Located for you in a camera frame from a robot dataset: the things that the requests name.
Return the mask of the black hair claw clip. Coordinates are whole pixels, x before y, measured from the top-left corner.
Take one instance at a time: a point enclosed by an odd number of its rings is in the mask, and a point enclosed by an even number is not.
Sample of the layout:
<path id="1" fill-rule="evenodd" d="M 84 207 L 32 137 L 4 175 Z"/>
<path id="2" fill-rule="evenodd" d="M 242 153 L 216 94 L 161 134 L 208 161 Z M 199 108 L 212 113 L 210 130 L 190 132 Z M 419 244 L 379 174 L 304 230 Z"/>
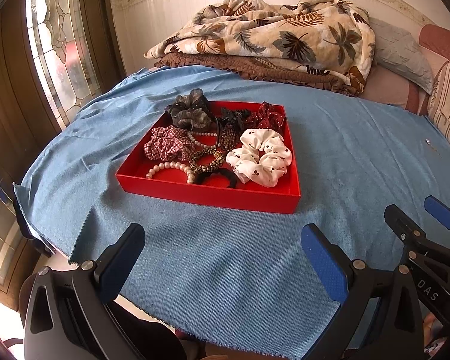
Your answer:
<path id="1" fill-rule="evenodd" d="M 245 130 L 245 121 L 249 118 L 251 112 L 246 109 L 231 110 L 226 107 L 221 108 L 221 116 L 218 118 L 220 128 L 230 127 L 237 133 Z"/>

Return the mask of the white dotted scrunchie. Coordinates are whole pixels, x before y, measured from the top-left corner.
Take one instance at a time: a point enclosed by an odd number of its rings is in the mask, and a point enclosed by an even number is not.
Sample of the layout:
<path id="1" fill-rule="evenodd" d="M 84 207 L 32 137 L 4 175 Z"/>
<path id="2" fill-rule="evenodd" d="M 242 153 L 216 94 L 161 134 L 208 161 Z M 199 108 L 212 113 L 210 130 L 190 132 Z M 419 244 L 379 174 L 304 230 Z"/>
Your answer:
<path id="1" fill-rule="evenodd" d="M 277 186 L 293 160 L 293 153 L 283 137 L 273 129 L 249 128 L 240 138 L 242 146 L 226 155 L 226 163 L 246 184 L 249 181 L 265 188 Z"/>

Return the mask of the light blue cloth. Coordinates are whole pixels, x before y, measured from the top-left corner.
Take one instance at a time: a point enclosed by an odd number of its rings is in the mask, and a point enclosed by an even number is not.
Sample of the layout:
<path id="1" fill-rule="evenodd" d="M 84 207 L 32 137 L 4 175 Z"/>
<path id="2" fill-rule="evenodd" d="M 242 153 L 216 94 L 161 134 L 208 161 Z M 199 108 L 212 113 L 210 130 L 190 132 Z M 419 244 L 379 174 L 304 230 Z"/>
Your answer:
<path id="1" fill-rule="evenodd" d="M 166 105 L 195 88 L 211 100 L 284 107 L 301 187 L 293 214 L 123 191 L 117 169 Z M 304 225 L 316 224 L 349 257 L 391 270 L 402 251 L 384 221 L 394 204 L 450 248 L 450 231 L 423 205 L 433 195 L 450 207 L 450 144 L 426 118 L 203 66 L 136 72 L 89 102 L 14 192 L 28 224 L 74 262 L 97 258 L 141 224 L 146 245 L 124 297 L 204 341 L 288 359 L 305 354 L 337 309 L 302 251 Z"/>

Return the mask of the grey pillow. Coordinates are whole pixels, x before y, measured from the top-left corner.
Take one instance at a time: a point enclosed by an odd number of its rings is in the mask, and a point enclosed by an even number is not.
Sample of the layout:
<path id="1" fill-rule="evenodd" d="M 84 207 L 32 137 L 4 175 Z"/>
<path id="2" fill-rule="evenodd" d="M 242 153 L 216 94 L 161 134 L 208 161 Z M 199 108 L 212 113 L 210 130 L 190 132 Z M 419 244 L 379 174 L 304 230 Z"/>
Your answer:
<path id="1" fill-rule="evenodd" d="M 370 18 L 370 27 L 376 35 L 374 61 L 430 94 L 433 70 L 411 33 L 373 17 Z"/>

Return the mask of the red tray box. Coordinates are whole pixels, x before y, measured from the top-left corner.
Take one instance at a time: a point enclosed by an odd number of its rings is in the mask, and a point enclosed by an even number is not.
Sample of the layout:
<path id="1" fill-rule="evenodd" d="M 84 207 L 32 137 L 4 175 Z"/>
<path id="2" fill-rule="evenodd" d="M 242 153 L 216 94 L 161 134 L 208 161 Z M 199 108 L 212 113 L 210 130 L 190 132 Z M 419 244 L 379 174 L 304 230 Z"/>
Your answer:
<path id="1" fill-rule="evenodd" d="M 128 193 L 181 203 L 281 214 L 294 213 L 302 197 L 296 160 L 292 160 L 287 173 L 274 188 L 249 181 L 246 184 L 238 182 L 232 189 L 223 175 L 212 175 L 200 184 L 189 184 L 184 172 L 167 168 L 147 178 L 149 170 L 159 164 L 158 160 L 145 156 L 143 146 L 150 137 L 151 131 L 147 131 L 116 171 L 119 184 Z"/>

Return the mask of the dark red dotted scrunchie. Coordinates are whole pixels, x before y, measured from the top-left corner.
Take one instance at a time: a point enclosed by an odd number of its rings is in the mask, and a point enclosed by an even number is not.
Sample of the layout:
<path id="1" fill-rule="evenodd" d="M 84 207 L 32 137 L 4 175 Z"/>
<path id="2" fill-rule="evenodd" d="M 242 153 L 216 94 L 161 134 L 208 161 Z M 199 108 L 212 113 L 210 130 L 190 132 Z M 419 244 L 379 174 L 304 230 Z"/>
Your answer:
<path id="1" fill-rule="evenodd" d="M 285 121 L 286 116 L 278 106 L 263 102 L 257 111 L 252 112 L 244 121 L 244 126 L 247 128 L 272 129 L 279 133 Z"/>

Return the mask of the red plaid scrunchie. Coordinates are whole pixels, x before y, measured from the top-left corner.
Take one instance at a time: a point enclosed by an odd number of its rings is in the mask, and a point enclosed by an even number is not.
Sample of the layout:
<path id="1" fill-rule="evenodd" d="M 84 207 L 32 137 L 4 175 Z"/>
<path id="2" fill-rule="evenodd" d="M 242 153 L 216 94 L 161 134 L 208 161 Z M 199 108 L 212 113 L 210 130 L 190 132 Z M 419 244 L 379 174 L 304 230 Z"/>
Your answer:
<path id="1" fill-rule="evenodd" d="M 150 160 L 187 162 L 195 153 L 195 145 L 184 129 L 174 127 L 155 127 L 150 140 L 144 144 L 145 156 Z"/>

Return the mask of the leaf pattern blanket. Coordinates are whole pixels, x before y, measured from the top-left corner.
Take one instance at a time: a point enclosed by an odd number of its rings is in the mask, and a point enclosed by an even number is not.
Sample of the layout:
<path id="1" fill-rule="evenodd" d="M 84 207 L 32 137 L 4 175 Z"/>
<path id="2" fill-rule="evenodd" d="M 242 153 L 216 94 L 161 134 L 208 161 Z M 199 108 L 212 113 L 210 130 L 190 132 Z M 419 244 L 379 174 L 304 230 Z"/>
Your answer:
<path id="1" fill-rule="evenodd" d="M 364 91 L 376 35 L 368 13 L 344 0 L 208 5 L 145 53 L 157 66 L 203 65 L 348 96 Z"/>

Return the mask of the grey black scrunchie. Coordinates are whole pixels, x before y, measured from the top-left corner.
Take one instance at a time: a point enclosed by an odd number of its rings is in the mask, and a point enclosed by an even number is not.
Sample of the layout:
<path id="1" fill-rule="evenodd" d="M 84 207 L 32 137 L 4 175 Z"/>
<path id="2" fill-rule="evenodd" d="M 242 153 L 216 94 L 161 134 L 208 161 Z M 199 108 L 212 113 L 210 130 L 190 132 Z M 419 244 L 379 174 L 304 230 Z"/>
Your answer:
<path id="1" fill-rule="evenodd" d="M 188 131 L 205 131 L 215 121 L 209 108 L 209 100 L 201 88 L 194 88 L 187 95 L 177 95 L 175 101 L 166 106 L 172 125 Z"/>

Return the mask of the stained glass door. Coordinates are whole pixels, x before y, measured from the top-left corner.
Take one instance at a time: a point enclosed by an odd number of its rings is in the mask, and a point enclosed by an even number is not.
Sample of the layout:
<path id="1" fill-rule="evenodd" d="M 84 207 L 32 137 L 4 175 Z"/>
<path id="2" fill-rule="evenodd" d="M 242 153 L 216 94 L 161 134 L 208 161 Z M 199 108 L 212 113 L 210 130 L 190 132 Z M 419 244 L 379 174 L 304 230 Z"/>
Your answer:
<path id="1" fill-rule="evenodd" d="M 28 235 L 14 186 L 79 110 L 125 76 L 110 0 L 0 0 L 0 303 L 45 248 Z"/>

